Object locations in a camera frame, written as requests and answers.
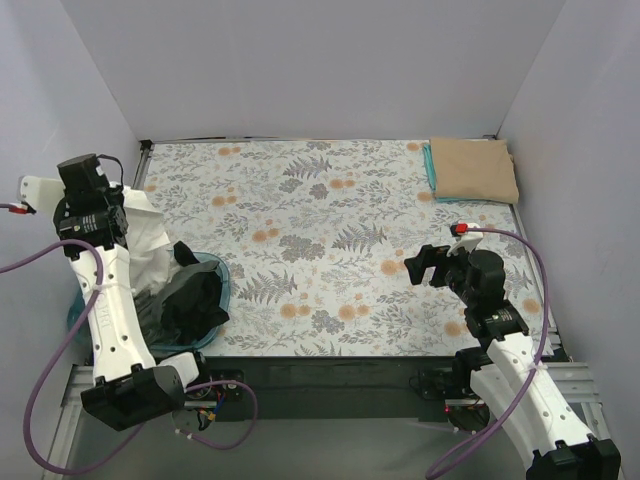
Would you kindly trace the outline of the white t shirt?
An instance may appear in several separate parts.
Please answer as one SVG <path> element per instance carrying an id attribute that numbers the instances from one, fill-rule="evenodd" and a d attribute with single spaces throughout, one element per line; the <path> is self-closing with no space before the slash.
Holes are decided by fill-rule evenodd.
<path id="1" fill-rule="evenodd" d="M 131 287 L 136 293 L 156 295 L 179 269 L 164 216 L 144 191 L 128 186 L 124 188 L 124 211 L 128 222 Z"/>

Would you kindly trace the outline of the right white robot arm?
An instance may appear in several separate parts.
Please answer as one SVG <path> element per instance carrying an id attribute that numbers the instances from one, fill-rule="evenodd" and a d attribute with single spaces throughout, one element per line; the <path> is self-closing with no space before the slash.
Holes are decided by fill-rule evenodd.
<path id="1" fill-rule="evenodd" d="M 426 270 L 430 285 L 447 287 L 464 303 L 467 327 L 480 345 L 459 351 L 454 389 L 478 396 L 493 424 L 452 448 L 427 471 L 438 479 L 475 453 L 498 430 L 516 447 L 529 479 L 615 479 L 621 456 L 570 407 L 541 358 L 529 329 L 506 299 L 504 263 L 487 250 L 425 245 L 404 262 L 414 285 Z"/>

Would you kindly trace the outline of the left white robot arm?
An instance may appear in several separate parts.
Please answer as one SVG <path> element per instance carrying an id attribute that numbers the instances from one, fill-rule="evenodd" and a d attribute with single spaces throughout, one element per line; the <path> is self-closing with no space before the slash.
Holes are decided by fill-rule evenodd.
<path id="1" fill-rule="evenodd" d="M 147 347 L 130 287 L 124 188 L 110 184 L 100 160 L 86 154 L 58 164 L 63 196 L 53 223 L 88 309 L 94 385 L 82 406 L 123 431 L 182 408 L 186 396 L 205 398 L 213 377 L 192 352 L 157 362 Z"/>

